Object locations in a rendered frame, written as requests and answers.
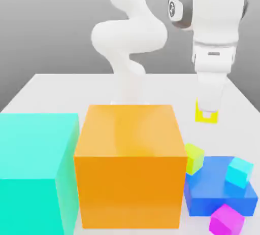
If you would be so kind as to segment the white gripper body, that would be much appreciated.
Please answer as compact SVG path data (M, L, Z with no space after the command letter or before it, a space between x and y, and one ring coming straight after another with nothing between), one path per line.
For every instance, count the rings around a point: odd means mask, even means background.
M226 73L198 72L198 105L202 111L218 111Z

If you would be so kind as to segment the small yellow cube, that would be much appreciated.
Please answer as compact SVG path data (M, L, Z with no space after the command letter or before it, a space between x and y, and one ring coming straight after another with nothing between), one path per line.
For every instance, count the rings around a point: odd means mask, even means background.
M211 112L211 118L203 118L203 111ZM195 122L200 123L208 123L208 124L217 124L218 123L218 113L219 110L210 111L210 110L202 110L199 106L199 98L196 99L196 109L195 109Z

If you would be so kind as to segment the small lime cube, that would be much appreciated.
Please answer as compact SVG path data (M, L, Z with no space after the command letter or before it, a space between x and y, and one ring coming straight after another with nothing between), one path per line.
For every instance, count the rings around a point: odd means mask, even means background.
M205 150L191 143L185 144L185 151L187 153L186 173L194 175L199 171L204 164Z

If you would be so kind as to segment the small cyan cube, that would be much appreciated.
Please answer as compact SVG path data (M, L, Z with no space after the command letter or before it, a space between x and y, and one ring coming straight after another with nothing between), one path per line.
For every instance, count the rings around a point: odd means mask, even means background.
M225 174L225 185L234 189L246 189L254 164L239 157L232 157Z

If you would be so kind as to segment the small magenta cube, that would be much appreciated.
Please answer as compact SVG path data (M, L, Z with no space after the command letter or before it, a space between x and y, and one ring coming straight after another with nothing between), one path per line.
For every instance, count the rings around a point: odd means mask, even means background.
M211 215L209 231L214 235L239 235L244 221L244 216L224 204Z

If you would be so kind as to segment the large blue box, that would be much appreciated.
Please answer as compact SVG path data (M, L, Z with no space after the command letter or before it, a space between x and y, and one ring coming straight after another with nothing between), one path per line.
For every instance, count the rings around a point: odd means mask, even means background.
M206 156L203 167L186 174L184 197L189 216L211 216L227 204L243 216L253 216L258 196L251 184L241 189L225 180L232 156Z

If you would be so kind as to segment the large orange box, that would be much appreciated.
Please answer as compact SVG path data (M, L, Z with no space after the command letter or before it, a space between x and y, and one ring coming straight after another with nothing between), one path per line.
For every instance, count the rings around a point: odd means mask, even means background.
M187 155L171 105L91 105L74 154L85 229L179 227Z

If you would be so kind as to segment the large turquoise box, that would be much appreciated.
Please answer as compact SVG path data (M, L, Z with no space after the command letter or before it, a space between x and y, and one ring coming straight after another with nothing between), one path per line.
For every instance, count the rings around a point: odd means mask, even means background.
M0 235L73 235L77 114L0 113Z

